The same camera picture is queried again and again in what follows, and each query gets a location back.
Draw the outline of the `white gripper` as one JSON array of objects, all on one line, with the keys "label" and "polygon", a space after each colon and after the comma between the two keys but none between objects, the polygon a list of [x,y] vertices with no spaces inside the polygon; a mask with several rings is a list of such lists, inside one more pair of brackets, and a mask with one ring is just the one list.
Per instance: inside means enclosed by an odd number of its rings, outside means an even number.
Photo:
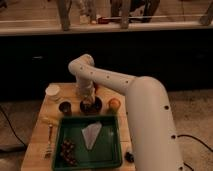
[{"label": "white gripper", "polygon": [[78,86],[77,95],[84,104],[93,104],[95,102],[94,86]]}]

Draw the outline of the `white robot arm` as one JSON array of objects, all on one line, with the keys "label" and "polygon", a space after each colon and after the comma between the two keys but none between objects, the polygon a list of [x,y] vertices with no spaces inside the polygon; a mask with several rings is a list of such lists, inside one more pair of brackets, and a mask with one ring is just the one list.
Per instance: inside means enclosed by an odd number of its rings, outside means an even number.
[{"label": "white robot arm", "polygon": [[97,83],[125,96],[136,171],[185,171],[169,98],[161,82],[98,69],[88,54],[72,60],[68,69],[76,77],[80,94]]}]

